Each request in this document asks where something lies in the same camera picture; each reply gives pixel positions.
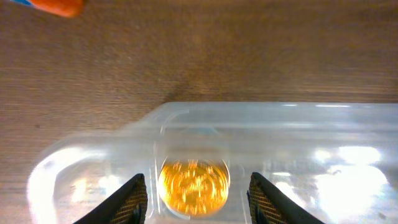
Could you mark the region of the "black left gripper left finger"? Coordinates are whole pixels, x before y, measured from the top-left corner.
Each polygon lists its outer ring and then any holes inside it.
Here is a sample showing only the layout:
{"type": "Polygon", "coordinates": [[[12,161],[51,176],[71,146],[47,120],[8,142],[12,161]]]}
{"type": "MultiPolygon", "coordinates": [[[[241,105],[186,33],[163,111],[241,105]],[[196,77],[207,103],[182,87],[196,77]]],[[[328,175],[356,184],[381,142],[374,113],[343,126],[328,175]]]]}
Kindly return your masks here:
{"type": "Polygon", "coordinates": [[[143,174],[136,174],[75,224],[144,224],[148,195],[143,174]]]}

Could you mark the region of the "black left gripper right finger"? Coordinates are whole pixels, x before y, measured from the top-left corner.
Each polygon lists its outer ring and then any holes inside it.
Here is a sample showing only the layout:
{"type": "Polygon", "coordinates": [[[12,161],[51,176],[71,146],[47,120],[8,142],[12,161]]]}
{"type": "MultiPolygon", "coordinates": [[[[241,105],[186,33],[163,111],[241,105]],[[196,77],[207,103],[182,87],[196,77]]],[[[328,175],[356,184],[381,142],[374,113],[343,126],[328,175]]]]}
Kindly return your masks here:
{"type": "Polygon", "coordinates": [[[246,194],[253,224],[324,224],[258,172],[251,174],[246,194]]]}

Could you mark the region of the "small jar gold lid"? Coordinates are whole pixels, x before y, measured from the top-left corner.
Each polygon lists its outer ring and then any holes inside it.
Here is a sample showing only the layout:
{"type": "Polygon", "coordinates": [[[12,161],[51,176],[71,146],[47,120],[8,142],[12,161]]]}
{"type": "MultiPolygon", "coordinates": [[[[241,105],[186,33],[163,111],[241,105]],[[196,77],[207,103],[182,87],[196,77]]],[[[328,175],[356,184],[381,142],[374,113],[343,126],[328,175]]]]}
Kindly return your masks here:
{"type": "Polygon", "coordinates": [[[202,218],[224,207],[230,183],[229,169],[223,160],[166,159],[157,190],[169,210],[189,218],[202,218]]]}

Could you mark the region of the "clear plastic container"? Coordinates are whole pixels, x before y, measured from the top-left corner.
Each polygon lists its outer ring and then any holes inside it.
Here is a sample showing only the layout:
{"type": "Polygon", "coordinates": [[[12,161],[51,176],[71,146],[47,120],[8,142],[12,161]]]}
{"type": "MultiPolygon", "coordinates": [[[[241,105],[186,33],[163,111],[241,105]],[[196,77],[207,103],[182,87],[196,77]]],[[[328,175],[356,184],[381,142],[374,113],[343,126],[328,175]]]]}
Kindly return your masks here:
{"type": "Polygon", "coordinates": [[[34,223],[73,223],[142,174],[146,223],[253,223],[258,172],[324,223],[397,222],[397,105],[371,103],[167,103],[116,131],[50,146],[27,185],[34,223]],[[166,205],[166,163],[214,162],[229,179],[223,208],[193,217],[166,205]]]}

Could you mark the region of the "orange effervescent tablet tube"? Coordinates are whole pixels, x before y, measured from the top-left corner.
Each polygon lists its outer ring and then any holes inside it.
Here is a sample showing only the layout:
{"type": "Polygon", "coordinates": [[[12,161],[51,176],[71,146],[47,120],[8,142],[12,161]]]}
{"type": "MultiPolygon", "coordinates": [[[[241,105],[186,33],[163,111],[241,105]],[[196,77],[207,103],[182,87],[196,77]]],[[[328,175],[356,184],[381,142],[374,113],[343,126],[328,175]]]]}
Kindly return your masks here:
{"type": "Polygon", "coordinates": [[[83,10],[85,0],[9,0],[61,17],[75,17],[83,10]]]}

